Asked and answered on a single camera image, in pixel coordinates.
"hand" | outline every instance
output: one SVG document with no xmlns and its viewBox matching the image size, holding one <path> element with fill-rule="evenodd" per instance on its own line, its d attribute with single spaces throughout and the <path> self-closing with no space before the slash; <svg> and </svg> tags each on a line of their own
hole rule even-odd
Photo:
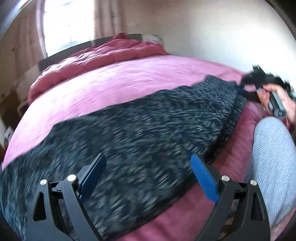
<svg viewBox="0 0 296 241">
<path fill-rule="evenodd" d="M 296 103 L 291 100 L 286 91 L 279 85 L 268 84 L 263 86 L 262 91 L 257 91 L 258 98 L 260 99 L 261 104 L 265 109 L 272 114 L 268 107 L 269 103 L 269 92 L 274 91 L 278 94 L 283 106 L 287 111 L 287 118 L 291 121 L 292 124 L 296 123 Z"/>
</svg>

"light gray fabric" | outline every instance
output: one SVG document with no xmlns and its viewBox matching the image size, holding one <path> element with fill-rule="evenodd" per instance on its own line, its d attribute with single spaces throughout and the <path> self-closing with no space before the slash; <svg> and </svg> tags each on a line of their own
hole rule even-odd
<svg viewBox="0 0 296 241">
<path fill-rule="evenodd" d="M 274 117 L 255 128 L 245 181 L 251 179 L 259 184 L 273 227 L 296 205 L 296 147 L 286 126 Z"/>
</svg>

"gray trouser leg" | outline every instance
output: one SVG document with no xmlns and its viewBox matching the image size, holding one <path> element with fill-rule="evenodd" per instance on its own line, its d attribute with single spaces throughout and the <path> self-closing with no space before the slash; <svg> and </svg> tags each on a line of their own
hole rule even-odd
<svg viewBox="0 0 296 241">
<path fill-rule="evenodd" d="M 258 182 L 269 224 L 275 226 L 296 205 L 296 147 L 285 125 L 266 117 L 255 128 L 245 181 Z"/>
</svg>

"window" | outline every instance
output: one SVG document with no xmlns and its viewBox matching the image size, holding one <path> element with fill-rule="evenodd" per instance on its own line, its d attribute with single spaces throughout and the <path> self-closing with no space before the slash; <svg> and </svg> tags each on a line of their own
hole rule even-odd
<svg viewBox="0 0 296 241">
<path fill-rule="evenodd" d="M 94 39 L 94 0 L 46 0 L 44 42 L 48 56 Z"/>
</svg>

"person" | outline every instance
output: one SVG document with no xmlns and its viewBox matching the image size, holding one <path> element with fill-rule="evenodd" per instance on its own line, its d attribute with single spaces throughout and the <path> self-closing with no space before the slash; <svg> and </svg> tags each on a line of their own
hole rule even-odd
<svg viewBox="0 0 296 241">
<path fill-rule="evenodd" d="M 287 111 L 287 118 L 296 123 L 296 103 L 279 85 L 263 86 L 257 95 L 268 108 L 269 92 L 275 91 Z M 256 126 L 252 157 L 245 181 L 257 181 L 266 205 L 270 227 L 296 206 L 296 147 L 284 123 L 275 117 L 266 117 Z"/>
</svg>

